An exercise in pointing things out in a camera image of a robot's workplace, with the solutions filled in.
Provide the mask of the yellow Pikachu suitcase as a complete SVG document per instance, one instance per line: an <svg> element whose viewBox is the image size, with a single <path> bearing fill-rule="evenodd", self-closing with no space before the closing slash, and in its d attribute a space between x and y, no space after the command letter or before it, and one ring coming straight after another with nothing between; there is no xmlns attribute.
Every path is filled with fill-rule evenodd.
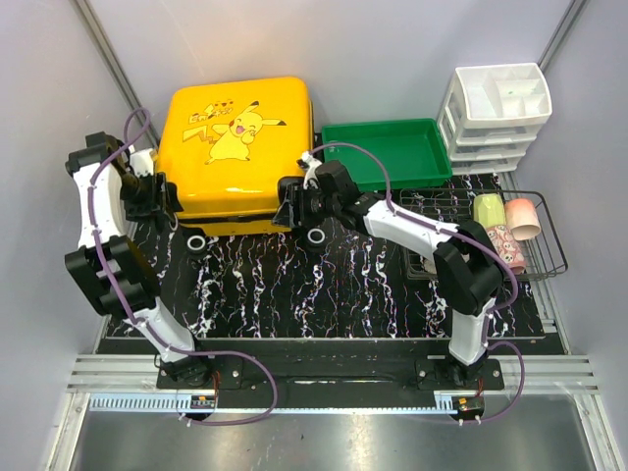
<svg viewBox="0 0 628 471"><path fill-rule="evenodd" d="M212 237L275 234L280 191L304 173L314 143L312 102L296 77L190 86L171 100L155 169L171 200L187 250Z"/></svg>

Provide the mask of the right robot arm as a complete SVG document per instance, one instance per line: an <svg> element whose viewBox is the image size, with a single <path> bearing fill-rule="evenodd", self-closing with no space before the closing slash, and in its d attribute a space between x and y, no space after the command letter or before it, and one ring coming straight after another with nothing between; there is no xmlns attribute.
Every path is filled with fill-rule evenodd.
<svg viewBox="0 0 628 471"><path fill-rule="evenodd" d="M447 357L435 366L434 377L462 390L478 385L488 357L485 324L503 282L501 259L484 228L474 221L441 223L377 192L363 192L338 161L313 159L307 167L303 177L280 179L273 225L302 232L308 248L320 249L327 241L321 226L334 218L350 231L388 240L430 261L440 296L452 310Z"/></svg>

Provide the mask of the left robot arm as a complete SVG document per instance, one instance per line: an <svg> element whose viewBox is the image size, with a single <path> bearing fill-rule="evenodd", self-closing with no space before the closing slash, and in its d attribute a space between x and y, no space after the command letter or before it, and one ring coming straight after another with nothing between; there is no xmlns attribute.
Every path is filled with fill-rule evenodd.
<svg viewBox="0 0 628 471"><path fill-rule="evenodd" d="M176 187L154 169L152 149L133 151L105 132L90 134L70 153L66 170L80 198L78 247L65 266L98 315L129 324L154 346L161 379L199 389L214 382L211 361L164 306L161 285L133 242L135 223L162 231L178 225Z"/></svg>

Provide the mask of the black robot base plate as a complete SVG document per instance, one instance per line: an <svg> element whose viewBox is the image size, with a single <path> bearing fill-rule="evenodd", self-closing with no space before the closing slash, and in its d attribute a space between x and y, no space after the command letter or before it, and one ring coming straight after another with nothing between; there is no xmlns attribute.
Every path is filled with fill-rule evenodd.
<svg viewBox="0 0 628 471"><path fill-rule="evenodd" d="M190 361L157 387L200 395L217 391L222 409L397 409L433 406L438 392L501 392L494 358L456 366L445 340L255 340L243 357Z"/></svg>

